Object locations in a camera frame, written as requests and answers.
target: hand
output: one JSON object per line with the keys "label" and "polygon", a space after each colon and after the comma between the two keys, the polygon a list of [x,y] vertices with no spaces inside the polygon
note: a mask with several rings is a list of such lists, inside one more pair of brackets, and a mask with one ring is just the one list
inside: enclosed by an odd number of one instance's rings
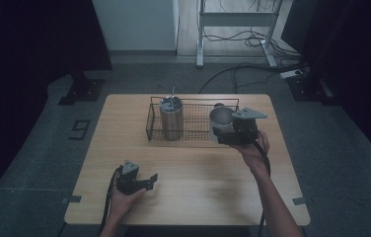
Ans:
{"label": "hand", "polygon": [[[119,172],[114,175],[114,184],[116,178],[120,175]],[[133,203],[146,193],[146,189],[142,189],[133,195],[125,195],[117,189],[117,186],[113,186],[111,190],[111,208],[109,216],[116,217],[117,220],[121,220],[129,211]]]}
{"label": "hand", "polygon": [[[259,130],[260,137],[257,139],[257,143],[264,150],[265,154],[268,153],[269,143],[266,133],[262,130]],[[230,147],[237,149],[244,158],[245,163],[250,167],[251,172],[256,175],[259,173],[266,172],[266,167],[263,162],[262,155],[259,150],[253,145],[230,145]]]}

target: wire basket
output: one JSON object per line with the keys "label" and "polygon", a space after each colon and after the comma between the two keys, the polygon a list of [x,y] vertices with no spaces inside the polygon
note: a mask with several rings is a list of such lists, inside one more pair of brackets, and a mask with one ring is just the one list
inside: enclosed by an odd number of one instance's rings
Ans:
{"label": "wire basket", "polygon": [[[165,137],[166,132],[162,128],[159,103],[162,97],[151,97],[149,105],[148,119],[146,123],[146,134],[148,140],[169,140]],[[239,109],[239,99],[182,99],[184,130],[180,131],[183,135],[176,141],[182,140],[211,140],[209,135],[210,112],[218,103],[233,111]]]}

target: cable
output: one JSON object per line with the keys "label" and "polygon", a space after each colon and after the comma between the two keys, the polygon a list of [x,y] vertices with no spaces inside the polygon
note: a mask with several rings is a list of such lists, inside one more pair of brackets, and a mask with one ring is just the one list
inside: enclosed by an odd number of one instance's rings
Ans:
{"label": "cable", "polygon": [[261,0],[258,0],[257,2],[257,12],[260,10]]}
{"label": "cable", "polygon": [[62,235],[62,232],[63,232],[63,229],[65,228],[65,226],[66,226],[66,222],[64,221],[62,227],[59,230],[59,234],[57,235],[58,237],[60,237]]}
{"label": "cable", "polygon": [[225,8],[222,6],[222,0],[219,0],[220,7],[223,9],[224,12],[226,12]]}
{"label": "cable", "polygon": [[198,94],[201,94],[201,92],[203,91],[203,89],[211,81],[213,81],[217,76],[219,76],[220,74],[225,73],[227,71],[233,71],[233,70],[235,70],[235,73],[236,73],[237,70],[242,69],[242,68],[254,68],[254,69],[259,69],[259,70],[263,70],[263,71],[269,71],[269,72],[274,72],[274,73],[281,73],[281,72],[296,70],[296,69],[299,69],[299,68],[304,67],[304,66],[306,66],[306,63],[303,62],[303,61],[298,62],[298,63],[295,63],[295,64],[290,65],[290,66],[287,66],[287,67],[280,67],[280,68],[272,68],[272,67],[263,66],[263,65],[259,65],[259,64],[253,64],[253,63],[240,63],[237,66],[234,66],[234,67],[231,67],[231,68],[227,68],[227,69],[224,69],[224,70],[216,73],[214,76],[212,76],[209,80],[207,80],[204,83],[204,85],[198,91]]}
{"label": "cable", "polygon": [[266,7],[266,4],[268,3],[268,1],[265,1],[265,4],[264,4],[264,6],[263,7],[261,7],[261,8],[263,8],[265,11],[266,10],[268,10],[269,8],[271,8],[272,7],[272,9],[271,9],[271,12],[274,12],[274,7],[275,7],[275,0],[272,2],[272,4],[271,5],[269,5],[268,7]]}
{"label": "cable", "polygon": [[259,237],[261,237],[261,235],[262,235],[262,228],[263,228],[264,222],[265,222],[265,215],[262,211],[261,220],[260,220],[260,227],[259,227]]}
{"label": "cable", "polygon": [[248,8],[248,11],[247,12],[250,12],[251,8],[256,4],[257,0],[254,0],[254,3],[250,6],[250,8]]}
{"label": "cable", "polygon": [[99,236],[102,233],[103,228],[106,225],[106,221],[107,221],[107,217],[108,217],[108,213],[109,213],[111,190],[112,190],[112,187],[113,187],[113,184],[114,184],[114,178],[115,178],[115,171],[114,171],[114,173],[112,173],[110,184],[109,184],[109,188],[108,188],[108,192],[107,192],[107,195],[106,195],[105,212],[103,214],[102,224],[100,225]]}
{"label": "cable", "polygon": [[265,153],[265,144],[263,145],[264,149],[262,149],[262,147],[257,142],[254,142],[254,145],[256,146],[257,150],[260,152],[260,154],[262,156],[262,160],[265,164],[266,170],[268,171],[268,175],[271,176],[271,165],[269,164],[268,156]]}
{"label": "cable", "polygon": [[302,229],[303,236],[308,237],[308,234],[306,233],[305,228],[303,227],[300,227],[300,228]]}
{"label": "cable", "polygon": [[294,61],[294,60],[297,60],[297,59],[295,59],[295,58],[281,58],[279,64],[280,64],[281,67],[285,67],[284,64],[283,64],[283,61]]}
{"label": "cable", "polygon": [[[246,37],[246,38],[235,39],[236,37],[238,37],[238,36],[240,36],[242,34],[245,34],[245,33],[249,33],[251,35],[248,36],[248,37]],[[239,32],[239,33],[237,33],[237,34],[235,34],[233,36],[226,37],[226,38],[215,36],[215,35],[208,35],[206,33],[205,29],[203,29],[203,35],[209,41],[223,41],[223,40],[227,40],[227,41],[244,41],[246,46],[251,46],[251,47],[262,46],[261,41],[265,39],[265,35],[253,31],[253,27],[251,27],[251,29],[249,31]],[[274,52],[277,55],[279,55],[279,56],[285,56],[285,57],[290,57],[290,58],[294,58],[294,59],[299,59],[300,58],[301,55],[300,55],[299,52],[282,48],[278,44],[279,42],[281,42],[281,41],[277,41],[275,39],[271,39],[271,41],[270,41],[270,45],[271,45],[272,49],[274,50]]]}
{"label": "cable", "polygon": [[236,92],[235,92],[235,94],[238,94],[238,88],[240,88],[240,87],[246,87],[246,86],[255,85],[255,84],[265,84],[265,83],[267,83],[268,79],[270,79],[276,73],[277,72],[271,73],[271,75],[267,76],[263,81],[260,81],[260,82],[250,82],[250,83],[247,83],[247,84],[244,84],[244,85],[240,85],[240,86],[236,85],[236,90],[235,90]]}
{"label": "cable", "polygon": [[232,81],[232,85],[233,85],[233,90],[234,90],[234,93],[235,94],[238,94],[238,88],[239,87],[244,87],[244,86],[248,86],[248,85],[253,85],[253,84],[264,84],[268,81],[269,78],[271,78],[275,72],[273,72],[271,75],[269,75],[264,81],[262,82],[252,82],[252,83],[248,83],[248,84],[245,84],[245,85],[242,85],[242,86],[238,86],[238,80],[236,78],[236,73],[239,69],[242,69],[242,68],[245,68],[243,67],[243,65],[245,65],[246,63],[240,63],[238,64],[237,68],[232,70],[231,71],[231,81]]}

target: power strip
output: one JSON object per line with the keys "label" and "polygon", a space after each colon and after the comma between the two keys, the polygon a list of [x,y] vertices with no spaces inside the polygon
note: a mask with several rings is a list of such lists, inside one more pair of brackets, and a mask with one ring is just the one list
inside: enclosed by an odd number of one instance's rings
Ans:
{"label": "power strip", "polygon": [[280,78],[287,79],[289,77],[295,77],[295,76],[301,76],[301,75],[303,75],[303,72],[301,70],[293,70],[293,71],[280,73]]}

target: metal can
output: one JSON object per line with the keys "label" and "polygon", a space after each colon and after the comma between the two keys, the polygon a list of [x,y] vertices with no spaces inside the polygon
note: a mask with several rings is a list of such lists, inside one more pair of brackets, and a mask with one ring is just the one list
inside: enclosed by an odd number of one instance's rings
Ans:
{"label": "metal can", "polygon": [[178,140],[184,133],[183,102],[176,96],[169,96],[159,104],[162,129],[168,140]]}

